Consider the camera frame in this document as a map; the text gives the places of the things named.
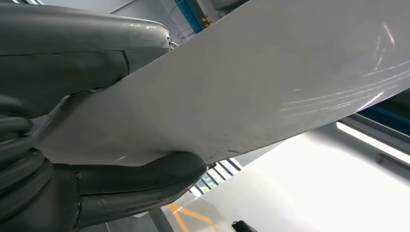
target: scratch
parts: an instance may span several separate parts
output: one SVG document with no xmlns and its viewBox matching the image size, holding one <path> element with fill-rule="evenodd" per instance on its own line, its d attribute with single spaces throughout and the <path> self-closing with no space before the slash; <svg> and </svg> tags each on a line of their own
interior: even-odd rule
<svg viewBox="0 0 410 232">
<path fill-rule="evenodd" d="M 398 80 L 401 80 L 401 79 L 402 79 L 402 78 L 399 78 L 399 79 L 397 79 L 397 80 L 391 81 L 391 82 L 386 83 L 386 84 L 384 84 L 384 85 L 377 86 L 377 87 L 374 87 L 374 88 L 371 88 L 371 89 L 366 89 L 366 90 L 364 90 L 364 91 L 360 91 L 360 92 L 357 92 L 357 93 L 353 93 L 353 94 L 350 94 L 350 95 L 347 95 L 347 96 L 343 96 L 343 97 L 340 97 L 340 98 L 335 98 L 335 99 L 331 99 L 331 100 L 327 100 L 327 101 L 321 101 L 321 102 L 317 102 L 317 103 L 313 103 L 313 104 L 308 104 L 308 105 L 303 105 L 303 106 L 298 106 L 298 107 L 292 107 L 292 108 L 287 108 L 287 109 L 281 109 L 281 110 L 279 110 L 279 111 L 293 110 L 293 109 L 298 109 L 298 108 L 302 108 L 302 107 L 314 106 L 314 105 L 318 105 L 318 104 L 322 104 L 322 103 L 327 103 L 327 102 L 332 102 L 332 101 L 340 100 L 340 99 L 343 99 L 343 98 L 351 97 L 351 96 L 354 96 L 354 95 L 357 95 L 357 94 L 361 94 L 361 93 L 365 93 L 365 92 L 369 92 L 369 91 L 378 89 L 378 88 L 380 88 L 380 87 L 386 86 L 386 85 L 388 85 L 388 84 L 391 84 L 391 83 L 393 83 L 393 82 L 395 82 L 395 81 L 398 81 Z"/>
<path fill-rule="evenodd" d="M 390 68 L 388 68 L 388 69 L 382 69 L 382 70 L 379 70 L 379 71 L 377 71 L 377 72 L 372 72 L 372 73 L 364 74 L 363 76 L 370 76 L 370 75 L 373 75 L 373 74 L 376 74 L 376 73 L 384 72 L 384 71 L 387 71 L 387 70 L 390 70 L 390 69 L 394 69 L 394 68 L 400 67 L 400 66 L 402 66 L 402 65 L 408 64 L 408 63 L 410 63 L 410 60 L 409 60 L 409 61 L 406 61 L 406 62 L 404 62 L 404 63 L 398 64 L 398 65 L 396 65 L 396 66 L 390 67 Z"/>
<path fill-rule="evenodd" d="M 380 62 L 381 62 L 381 59 L 382 59 L 382 58 L 383 58 L 383 55 L 380 56 L 379 62 L 377 63 L 377 66 L 375 67 L 374 70 L 377 70 L 377 69 L 379 68 L 379 65 L 380 65 Z"/>
<path fill-rule="evenodd" d="M 343 94 L 343 93 L 352 92 L 352 91 L 355 91 L 355 90 L 358 90 L 358 89 L 361 89 L 361 88 L 366 88 L 366 87 L 369 87 L 369 86 L 372 86 L 372 85 L 375 85 L 375 84 L 378 84 L 378 83 L 382 83 L 382 82 L 391 80 L 391 79 L 393 79 L 393 78 L 396 78 L 396 77 L 401 76 L 401 75 L 403 75 L 403 74 L 406 74 L 406 73 L 408 73 L 408 72 L 410 72 L 410 69 L 407 70 L 407 71 L 405 71 L 405 72 L 402 72 L 402 73 L 400 73 L 400 74 L 398 74 L 398 75 L 389 77 L 389 78 L 387 78 L 387 79 L 384 79 L 384 80 L 381 80 L 381 81 L 378 81 L 378 82 L 375 82 L 375 83 L 372 83 L 372 84 L 369 84 L 369 85 L 366 85 L 366 86 L 362 86 L 362 87 L 358 87 L 358 88 L 354 88 L 354 89 L 351 89 L 351 90 L 346 90 L 346 91 L 343 91 L 343 92 L 334 93 L 334 94 L 330 94 L 330 95 L 326 95 L 326 96 L 321 96 L 321 97 L 317 97 L 317 98 L 311 98 L 311 99 L 306 99 L 306 100 L 301 100 L 301 101 L 295 101 L 295 102 L 294 102 L 294 101 L 293 101 L 293 102 L 288 102 L 288 103 L 284 103 L 283 105 L 290 105 L 290 104 L 295 104 L 295 103 L 307 102 L 307 101 L 311 101 L 311 100 L 317 100 L 317 99 L 327 98 L 327 97 L 331 97 L 331 96 L 335 96 L 335 95 L 339 95 L 339 94 Z"/>
<path fill-rule="evenodd" d="M 387 24 L 386 24 L 386 23 L 383 23 L 383 27 L 384 27 L 384 29 L 386 30 L 386 33 L 387 33 L 387 35 L 389 36 L 390 41 L 392 42 L 393 45 L 395 45 L 395 39 L 393 38 L 393 35 L 391 34 L 389 28 L 387 27 Z"/>
<path fill-rule="evenodd" d="M 365 97 L 362 97 L 362 98 L 355 99 L 355 100 L 353 100 L 353 101 L 348 101 L 348 102 L 345 102 L 345 103 L 341 103 L 341 104 L 337 104 L 337 105 L 332 105 L 332 106 L 325 107 L 325 108 L 320 108 L 320 109 L 318 109 L 318 110 L 312 110 L 312 111 L 307 111 L 307 112 L 303 112 L 303 113 L 300 113 L 300 114 L 289 115 L 289 116 L 287 116 L 287 117 L 305 115 L 305 114 L 310 114 L 310 113 L 313 113 L 313 112 L 316 112 L 316 111 L 319 111 L 319 110 L 326 110 L 326 109 L 329 109 L 329 108 L 335 108 L 335 107 L 342 106 L 342 105 L 346 105 L 346 104 L 350 104 L 350 103 L 352 103 L 352 102 L 355 102 L 355 101 L 358 101 L 358 100 L 361 100 L 361 99 L 365 99 L 365 98 L 368 98 L 368 97 L 370 97 L 370 96 L 365 96 Z"/>
<path fill-rule="evenodd" d="M 380 38 L 381 38 L 381 36 L 379 35 L 379 36 L 377 37 L 377 47 L 376 47 L 376 50 L 374 51 L 373 57 L 376 56 L 377 51 L 378 51 L 379 48 L 380 48 Z"/>
</svg>

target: black object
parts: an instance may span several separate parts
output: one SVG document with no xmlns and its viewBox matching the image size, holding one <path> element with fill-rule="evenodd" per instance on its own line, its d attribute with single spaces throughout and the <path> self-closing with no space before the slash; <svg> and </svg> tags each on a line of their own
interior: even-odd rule
<svg viewBox="0 0 410 232">
<path fill-rule="evenodd" d="M 242 220 L 233 222 L 232 227 L 236 232 L 257 232 L 254 228 L 252 228 Z"/>
<path fill-rule="evenodd" d="M 170 152 L 141 167 L 52 164 L 25 136 L 62 97 L 107 87 L 169 51 L 140 19 L 0 4 L 0 231 L 63 232 L 169 204 L 207 170 Z"/>
</svg>

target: black hose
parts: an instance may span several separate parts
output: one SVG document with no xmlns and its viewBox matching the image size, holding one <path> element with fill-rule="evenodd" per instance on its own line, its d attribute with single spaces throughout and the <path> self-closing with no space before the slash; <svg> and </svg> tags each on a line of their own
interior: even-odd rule
<svg viewBox="0 0 410 232">
<path fill-rule="evenodd" d="M 0 118 L 0 223 L 24 209 L 53 173 L 52 164 L 32 148 L 34 139 L 24 135 L 31 128 L 22 117 Z"/>
</svg>

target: wall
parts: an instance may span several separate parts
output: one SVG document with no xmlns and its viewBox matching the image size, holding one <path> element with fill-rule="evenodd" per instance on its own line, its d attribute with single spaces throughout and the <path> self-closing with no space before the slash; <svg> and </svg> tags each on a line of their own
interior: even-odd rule
<svg viewBox="0 0 410 232">
<path fill-rule="evenodd" d="M 110 13 L 132 0 L 41 0 L 44 5 L 64 6 L 76 9 Z"/>
<path fill-rule="evenodd" d="M 203 195 L 259 232 L 410 231 L 407 180 L 335 124 L 293 137 Z"/>
</svg>

